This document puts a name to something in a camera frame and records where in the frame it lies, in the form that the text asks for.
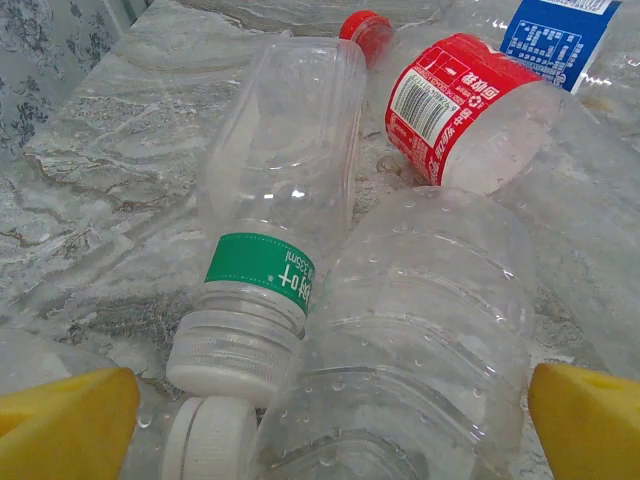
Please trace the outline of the large blue label plastic bottle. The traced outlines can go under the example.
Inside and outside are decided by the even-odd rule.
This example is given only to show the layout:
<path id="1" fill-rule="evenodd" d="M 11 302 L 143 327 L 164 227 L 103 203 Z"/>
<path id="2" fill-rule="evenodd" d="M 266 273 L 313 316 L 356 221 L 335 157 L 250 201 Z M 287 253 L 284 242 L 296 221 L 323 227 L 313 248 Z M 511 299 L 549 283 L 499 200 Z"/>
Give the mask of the large blue label plastic bottle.
<path id="1" fill-rule="evenodd" d="M 640 0 L 522 0 L 500 50 L 623 135 L 640 126 Z"/>

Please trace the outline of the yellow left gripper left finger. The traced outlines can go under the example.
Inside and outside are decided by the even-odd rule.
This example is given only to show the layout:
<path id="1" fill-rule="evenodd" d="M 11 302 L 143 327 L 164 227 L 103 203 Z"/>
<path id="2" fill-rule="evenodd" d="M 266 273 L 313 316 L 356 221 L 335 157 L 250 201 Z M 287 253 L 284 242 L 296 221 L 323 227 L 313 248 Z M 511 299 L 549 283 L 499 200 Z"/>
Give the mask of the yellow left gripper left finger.
<path id="1" fill-rule="evenodd" d="M 122 367 L 0 396 L 0 480 L 118 480 L 139 401 Z"/>

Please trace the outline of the red label red cap bottle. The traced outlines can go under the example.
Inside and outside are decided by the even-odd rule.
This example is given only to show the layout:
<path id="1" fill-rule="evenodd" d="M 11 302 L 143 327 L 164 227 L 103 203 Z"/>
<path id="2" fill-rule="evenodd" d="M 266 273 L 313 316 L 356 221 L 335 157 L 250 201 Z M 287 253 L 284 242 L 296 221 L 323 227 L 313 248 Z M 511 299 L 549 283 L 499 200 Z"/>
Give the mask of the red label red cap bottle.
<path id="1" fill-rule="evenodd" d="M 533 159 L 568 98 L 469 33 L 395 30 L 362 10 L 340 36 L 364 52 L 367 100 L 389 141 L 432 185 L 499 190 Z"/>

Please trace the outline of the green label clear plastic bottle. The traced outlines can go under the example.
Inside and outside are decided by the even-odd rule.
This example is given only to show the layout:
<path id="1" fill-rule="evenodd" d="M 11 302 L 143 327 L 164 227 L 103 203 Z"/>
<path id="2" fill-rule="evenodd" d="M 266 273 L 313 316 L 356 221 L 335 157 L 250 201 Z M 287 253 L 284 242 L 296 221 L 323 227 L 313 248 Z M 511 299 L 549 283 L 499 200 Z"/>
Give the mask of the green label clear plastic bottle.
<path id="1" fill-rule="evenodd" d="M 206 244 L 166 365 L 177 388 L 268 404 L 351 224 L 366 61 L 291 37 L 254 57 L 200 160 Z"/>

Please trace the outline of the clear bottle white cap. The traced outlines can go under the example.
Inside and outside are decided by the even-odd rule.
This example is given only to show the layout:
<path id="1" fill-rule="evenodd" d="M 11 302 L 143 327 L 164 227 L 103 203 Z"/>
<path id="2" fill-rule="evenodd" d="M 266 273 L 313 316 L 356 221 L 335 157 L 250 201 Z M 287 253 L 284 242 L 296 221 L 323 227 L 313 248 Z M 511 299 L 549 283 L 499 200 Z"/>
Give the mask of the clear bottle white cap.
<path id="1" fill-rule="evenodd" d="M 104 356 L 15 329 L 0 328 L 0 395 L 115 368 Z M 231 397 L 171 400 L 149 380 L 118 480 L 237 480 L 257 429 L 253 406 Z"/>

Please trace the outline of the clear ribbed plastic bottle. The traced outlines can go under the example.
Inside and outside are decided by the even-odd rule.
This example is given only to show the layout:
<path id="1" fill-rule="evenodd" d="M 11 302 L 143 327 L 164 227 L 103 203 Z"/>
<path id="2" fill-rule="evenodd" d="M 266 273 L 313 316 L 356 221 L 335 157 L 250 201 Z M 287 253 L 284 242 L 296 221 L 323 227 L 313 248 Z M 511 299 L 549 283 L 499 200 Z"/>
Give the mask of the clear ribbed plastic bottle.
<path id="1" fill-rule="evenodd" d="M 528 162 L 492 197 L 526 225 L 540 277 L 606 368 L 640 381 L 640 153 L 546 83 L 508 103 Z"/>
<path id="2" fill-rule="evenodd" d="M 513 480 L 535 287 L 502 206 L 383 197 L 325 278 L 242 480 Z"/>

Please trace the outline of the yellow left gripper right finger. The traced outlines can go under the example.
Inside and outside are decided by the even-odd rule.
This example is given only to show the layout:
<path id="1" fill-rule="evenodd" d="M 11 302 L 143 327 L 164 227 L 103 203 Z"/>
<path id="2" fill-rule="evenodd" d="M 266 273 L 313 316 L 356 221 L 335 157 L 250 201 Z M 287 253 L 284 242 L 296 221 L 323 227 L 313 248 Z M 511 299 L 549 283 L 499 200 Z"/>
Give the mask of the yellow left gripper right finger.
<path id="1" fill-rule="evenodd" d="M 528 407 L 554 480 L 640 480 L 640 383 L 535 367 Z"/>

